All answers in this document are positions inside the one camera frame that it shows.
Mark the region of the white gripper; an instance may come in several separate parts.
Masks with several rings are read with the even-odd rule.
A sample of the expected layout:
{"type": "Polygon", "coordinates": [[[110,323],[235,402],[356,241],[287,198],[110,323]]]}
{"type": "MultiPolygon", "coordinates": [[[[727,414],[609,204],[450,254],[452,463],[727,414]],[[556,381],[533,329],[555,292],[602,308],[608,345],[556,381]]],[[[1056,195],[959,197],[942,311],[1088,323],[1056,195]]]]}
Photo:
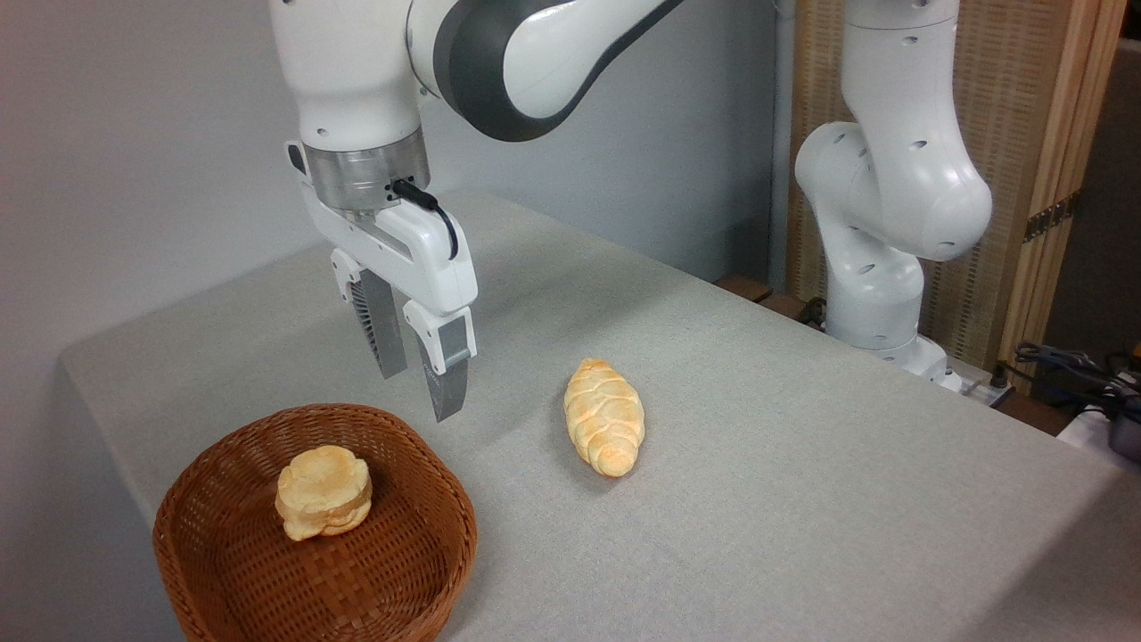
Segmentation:
{"type": "Polygon", "coordinates": [[[341,152],[290,141],[286,151],[313,222],[335,247],[339,292],[383,377],[407,369],[393,286],[411,298],[403,316],[415,330],[436,422],[452,417],[464,406],[477,355],[467,306],[478,285],[461,225],[421,187],[431,179],[423,141],[341,152]]]}

